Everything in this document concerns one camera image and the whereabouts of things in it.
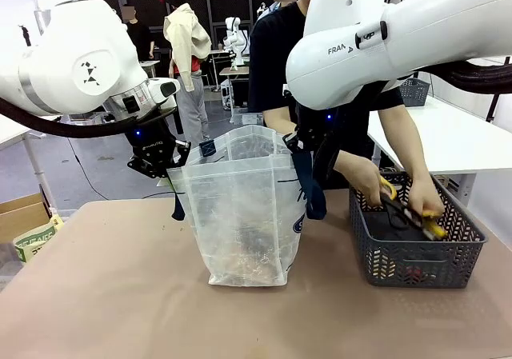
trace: table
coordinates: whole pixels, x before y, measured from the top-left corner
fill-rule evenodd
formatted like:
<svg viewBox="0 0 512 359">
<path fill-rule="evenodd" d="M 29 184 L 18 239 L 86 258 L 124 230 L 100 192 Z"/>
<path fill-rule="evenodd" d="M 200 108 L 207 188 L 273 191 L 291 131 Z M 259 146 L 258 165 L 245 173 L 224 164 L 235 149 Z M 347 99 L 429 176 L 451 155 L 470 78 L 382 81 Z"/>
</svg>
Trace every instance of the table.
<svg viewBox="0 0 512 359">
<path fill-rule="evenodd" d="M 234 110 L 233 110 L 233 94 L 231 93 L 231 82 L 230 77 L 234 77 L 234 79 L 240 77 L 241 75 L 249 75 L 249 67 L 248 66 L 239 66 L 238 70 L 232 70 L 231 67 L 226 67 L 219 74 L 222 77 L 227 77 L 228 84 L 230 85 L 229 94 L 230 94 L 230 107 L 231 107 L 231 120 L 230 123 L 234 123 Z"/>
<path fill-rule="evenodd" d="M 57 118 L 60 118 L 60 116 L 44 117 L 44 119 L 49 121 L 54 121 Z M 45 172 L 39 165 L 38 159 L 35 156 L 34 150 L 32 149 L 32 145 L 30 144 L 29 140 L 30 136 L 36 138 L 41 138 L 42 136 L 29 134 L 30 131 L 31 130 L 29 128 L 11 121 L 9 118 L 4 117 L 3 115 L 0 115 L 0 150 L 12 146 L 15 143 L 23 142 L 26 153 L 30 159 L 30 163 L 34 168 L 34 174 L 46 195 L 46 199 L 48 199 L 48 202 L 52 207 L 57 208 L 57 202 L 55 201 L 55 197 L 51 192 L 48 181 L 46 180 Z"/>
<path fill-rule="evenodd" d="M 215 55 L 224 55 L 224 54 L 229 54 L 229 51 L 225 51 L 225 50 L 211 50 L 210 51 L 211 62 L 214 66 L 214 76 L 215 76 L 215 88 L 213 89 L 213 91 L 219 91 L 221 89 L 221 86 L 218 84 L 217 66 L 215 65 Z"/>
<path fill-rule="evenodd" d="M 512 252 L 491 232 L 466 290 L 377 288 L 355 256 L 346 191 L 326 197 L 276 289 L 207 285 L 173 199 L 89 203 L 0 293 L 2 357 L 512 355 Z"/>
<path fill-rule="evenodd" d="M 462 174 L 458 198 L 467 205 L 478 172 L 512 170 L 512 134 L 436 98 L 425 107 L 411 107 L 410 116 L 422 138 L 425 160 L 432 174 Z M 368 134 L 380 150 L 402 168 L 382 129 L 378 113 L 370 114 Z"/>
<path fill-rule="evenodd" d="M 145 61 L 145 62 L 139 62 L 138 64 L 141 65 L 141 67 L 144 70 L 148 70 L 149 69 L 149 71 L 151 73 L 151 77 L 152 78 L 156 78 L 157 77 L 157 73 L 154 70 L 154 65 L 157 65 L 158 63 L 160 63 L 160 61 Z"/>
</svg>

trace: person in white jacket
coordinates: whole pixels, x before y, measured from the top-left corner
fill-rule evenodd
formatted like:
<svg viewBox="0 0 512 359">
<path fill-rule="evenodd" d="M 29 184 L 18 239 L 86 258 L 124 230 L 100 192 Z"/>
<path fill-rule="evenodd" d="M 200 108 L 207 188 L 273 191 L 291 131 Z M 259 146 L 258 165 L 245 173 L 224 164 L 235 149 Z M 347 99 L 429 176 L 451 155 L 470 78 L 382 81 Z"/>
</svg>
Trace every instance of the person in white jacket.
<svg viewBox="0 0 512 359">
<path fill-rule="evenodd" d="M 185 138 L 195 147 L 210 139 L 201 63 L 210 55 L 211 40 L 186 0 L 164 1 L 173 9 L 163 25 L 164 37 L 172 48 L 169 76 L 179 80 L 176 102 Z"/>
</svg>

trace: gray plastic basket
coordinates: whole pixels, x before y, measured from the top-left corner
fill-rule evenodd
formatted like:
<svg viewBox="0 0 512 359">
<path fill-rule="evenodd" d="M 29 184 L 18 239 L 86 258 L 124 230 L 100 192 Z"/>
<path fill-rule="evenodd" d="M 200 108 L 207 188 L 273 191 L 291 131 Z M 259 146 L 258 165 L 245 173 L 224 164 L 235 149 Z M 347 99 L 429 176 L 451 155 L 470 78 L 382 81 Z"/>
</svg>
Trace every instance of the gray plastic basket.
<svg viewBox="0 0 512 359">
<path fill-rule="evenodd" d="M 398 198 L 407 202 L 412 183 L 408 175 L 383 176 L 396 186 Z M 362 268 L 371 285 L 440 289 L 467 286 L 487 239 L 448 191 L 436 179 L 434 183 L 446 207 L 438 224 L 446 229 L 448 236 L 433 242 L 376 239 L 372 236 L 376 234 L 375 229 L 371 227 L 390 227 L 387 212 L 382 207 L 369 206 L 361 193 L 350 188 L 350 218 Z"/>
<path fill-rule="evenodd" d="M 406 107 L 422 107 L 429 94 L 430 83 L 421 79 L 409 78 L 400 86 L 403 102 Z"/>
</svg>

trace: gray pants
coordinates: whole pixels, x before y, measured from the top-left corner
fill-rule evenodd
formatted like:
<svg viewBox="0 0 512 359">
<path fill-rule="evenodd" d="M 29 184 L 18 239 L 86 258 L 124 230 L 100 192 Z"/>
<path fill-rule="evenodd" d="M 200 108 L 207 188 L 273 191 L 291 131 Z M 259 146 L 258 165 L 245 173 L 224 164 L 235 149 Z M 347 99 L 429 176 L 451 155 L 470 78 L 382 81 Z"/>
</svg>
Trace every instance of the gray pants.
<svg viewBox="0 0 512 359">
<path fill-rule="evenodd" d="M 177 77 L 181 89 L 176 93 L 179 116 L 182 119 L 185 139 L 192 147 L 210 139 L 208 134 L 208 116 L 205 109 L 205 89 L 199 73 L 192 74 L 194 91 L 188 92 L 183 85 L 182 77 Z"/>
</svg>

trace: person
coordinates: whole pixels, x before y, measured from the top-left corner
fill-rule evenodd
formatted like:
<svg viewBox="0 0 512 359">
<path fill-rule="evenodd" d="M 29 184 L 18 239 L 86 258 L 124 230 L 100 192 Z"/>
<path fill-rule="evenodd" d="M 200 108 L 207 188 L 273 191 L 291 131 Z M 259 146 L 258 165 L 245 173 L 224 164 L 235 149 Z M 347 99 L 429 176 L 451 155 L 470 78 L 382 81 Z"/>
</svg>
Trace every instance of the person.
<svg viewBox="0 0 512 359">
<path fill-rule="evenodd" d="M 122 15 L 128 20 L 126 24 L 128 35 L 137 49 L 138 61 L 145 62 L 154 59 L 154 40 L 151 39 L 150 28 L 137 19 L 137 11 L 134 7 L 128 4 L 124 7 L 127 8 L 123 9 Z"/>
<path fill-rule="evenodd" d="M 293 133 L 297 123 L 297 103 L 294 100 L 289 103 L 283 97 L 283 85 L 286 84 L 286 61 L 303 36 L 309 4 L 310 0 L 298 0 L 269 14 L 257 22 L 250 36 L 249 108 L 251 112 L 263 112 L 266 125 L 280 134 Z M 340 126 L 346 136 L 333 177 L 323 189 L 346 188 L 348 181 L 371 205 L 381 204 L 379 169 L 363 157 L 371 110 L 378 111 L 388 142 L 413 179 L 410 207 L 420 214 L 427 210 L 442 213 L 444 207 L 426 167 L 418 130 L 403 105 L 399 89 L 380 94 L 369 107 L 345 105 L 339 108 Z M 329 114 L 317 112 L 315 116 L 325 121 L 323 118 Z"/>
<path fill-rule="evenodd" d="M 201 62 L 208 58 L 211 40 L 186 0 L 164 0 L 173 12 L 164 21 L 164 37 L 172 47 L 169 76 L 179 80 L 176 94 L 183 132 L 192 146 L 210 139 L 201 78 Z"/>
</svg>

